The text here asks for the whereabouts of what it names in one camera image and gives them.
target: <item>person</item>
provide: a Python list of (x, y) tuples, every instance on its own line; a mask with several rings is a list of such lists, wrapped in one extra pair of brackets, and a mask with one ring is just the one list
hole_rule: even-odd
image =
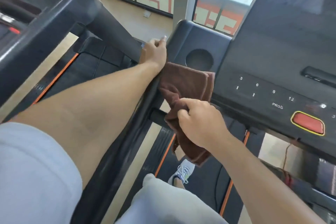
[[(0, 125), (1, 223), (70, 222), (82, 189), (165, 65), (166, 55), (166, 38), (151, 40), (138, 65), (66, 89)], [(229, 133), (215, 107), (183, 101), (189, 111), (178, 112), (181, 128), (223, 164), (253, 223), (323, 223)], [(178, 187), (192, 172), (186, 163), (170, 179), (177, 187), (147, 175), (118, 224), (225, 223)]]

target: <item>white pants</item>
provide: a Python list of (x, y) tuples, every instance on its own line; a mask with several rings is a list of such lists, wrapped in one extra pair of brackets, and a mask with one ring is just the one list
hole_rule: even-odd
[(142, 186), (117, 224), (227, 224), (197, 196), (153, 174), (145, 176)]

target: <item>treadmill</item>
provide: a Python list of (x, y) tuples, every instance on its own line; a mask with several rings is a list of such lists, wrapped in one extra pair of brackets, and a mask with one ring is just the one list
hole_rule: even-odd
[[(0, 2), (4, 4), (2, 14), (11, 18), (2, 23), (0, 104), (67, 33), (79, 36), (10, 116), (60, 90), (139, 61), (142, 43), (132, 38), (99, 0)], [(336, 163), (336, 103), (332, 98), (336, 84), (332, 69), (335, 4), (333, 0), (254, 0), (234, 38), (181, 21), (167, 42), (168, 60), (216, 72), (211, 102), (222, 111), (230, 132), (256, 156), (266, 131)], [(78, 6), (90, 9), (78, 10)], [(33, 59), (29, 53), (35, 53)], [(152, 122), (162, 129), (120, 214), (128, 208), (147, 173), (167, 180), (176, 170), (179, 163), (171, 151), (173, 132), (164, 122), (165, 113), (159, 110), (163, 97), (158, 83), (159, 77), (150, 83), (129, 123), (102, 158), (83, 191), (72, 223), (101, 222)], [(327, 215), (336, 212), (332, 191), (305, 181), (295, 183), (290, 174), (269, 168), (313, 209), (318, 207)], [(238, 222), (242, 201), (214, 158), (195, 170), (186, 188), (230, 224)]]

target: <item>person's right arm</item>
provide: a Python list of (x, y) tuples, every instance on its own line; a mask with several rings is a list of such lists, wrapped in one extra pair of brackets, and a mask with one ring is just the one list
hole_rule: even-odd
[(196, 99), (182, 100), (189, 108), (178, 112), (183, 132), (223, 164), (254, 224), (325, 223), (231, 135), (215, 107)]

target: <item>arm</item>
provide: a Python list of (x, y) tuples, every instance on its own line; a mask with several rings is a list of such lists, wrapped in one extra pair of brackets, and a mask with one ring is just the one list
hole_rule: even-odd
[(84, 188), (165, 62), (166, 38), (159, 43), (151, 40), (141, 52), (139, 65), (66, 89), (11, 121), (53, 137), (74, 161)]
[(195, 144), (210, 151), (233, 180), (251, 221), (258, 224), (322, 224), (294, 192), (269, 171), (226, 128), (221, 113), (208, 102), (183, 99), (189, 112), (180, 110), (179, 123)]

